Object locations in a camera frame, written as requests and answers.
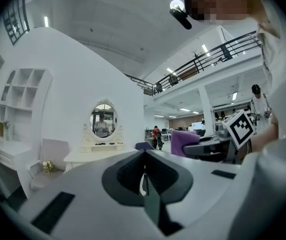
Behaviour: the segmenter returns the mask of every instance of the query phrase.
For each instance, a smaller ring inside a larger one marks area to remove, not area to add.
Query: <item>white shelf unit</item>
[[[0,123],[8,122],[9,139],[27,144],[40,141],[42,111],[52,75],[47,69],[13,70],[0,99]]]

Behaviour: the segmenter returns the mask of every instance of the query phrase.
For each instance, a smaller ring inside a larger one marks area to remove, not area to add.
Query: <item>oval mirror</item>
[[[117,125],[117,115],[113,107],[108,104],[100,104],[90,116],[90,125],[94,134],[99,138],[111,136]]]

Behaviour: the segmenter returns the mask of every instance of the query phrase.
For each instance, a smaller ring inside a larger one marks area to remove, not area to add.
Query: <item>person in red shirt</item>
[[[153,130],[153,148],[156,149],[157,148],[157,143],[160,142],[162,144],[162,133],[161,130],[158,129],[157,125],[154,126],[154,130]],[[162,146],[163,145],[158,145],[159,150],[162,150]]]

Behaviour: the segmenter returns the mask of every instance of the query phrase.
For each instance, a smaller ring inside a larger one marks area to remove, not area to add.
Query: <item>black metal railing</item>
[[[25,0],[11,0],[3,12],[3,22],[9,39],[14,45],[29,32]]]
[[[128,78],[130,78],[133,82],[136,82],[139,87],[143,89],[144,94],[149,95],[149,96],[154,96],[155,95],[155,87],[152,83],[147,82],[145,80],[136,78],[134,76],[125,74]]]
[[[204,70],[209,70],[220,63],[224,63],[241,54],[245,54],[246,51],[256,47],[261,47],[261,44],[256,37],[256,31],[223,43],[208,52],[197,56],[195,59],[187,62],[174,72],[159,80],[153,85],[155,94],[161,93],[163,90],[175,86],[179,82],[197,75]]]

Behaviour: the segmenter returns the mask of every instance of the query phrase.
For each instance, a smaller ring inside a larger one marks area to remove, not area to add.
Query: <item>purple object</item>
[[[185,157],[183,146],[187,144],[199,143],[201,137],[195,131],[172,130],[171,153],[173,155]]]

